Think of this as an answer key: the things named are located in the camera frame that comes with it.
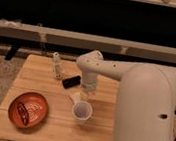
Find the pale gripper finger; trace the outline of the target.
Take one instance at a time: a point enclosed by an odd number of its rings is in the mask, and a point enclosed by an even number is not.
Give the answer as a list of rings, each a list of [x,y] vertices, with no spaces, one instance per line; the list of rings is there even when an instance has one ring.
[[[82,100],[82,94],[81,92],[75,92],[70,95],[70,99],[73,103],[79,103]]]

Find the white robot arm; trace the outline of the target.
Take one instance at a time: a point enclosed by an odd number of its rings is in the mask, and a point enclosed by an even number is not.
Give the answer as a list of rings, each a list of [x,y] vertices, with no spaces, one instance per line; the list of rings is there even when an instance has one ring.
[[[103,75],[119,82],[113,141],[172,141],[176,108],[176,67],[106,61],[98,50],[77,58],[84,92]]]

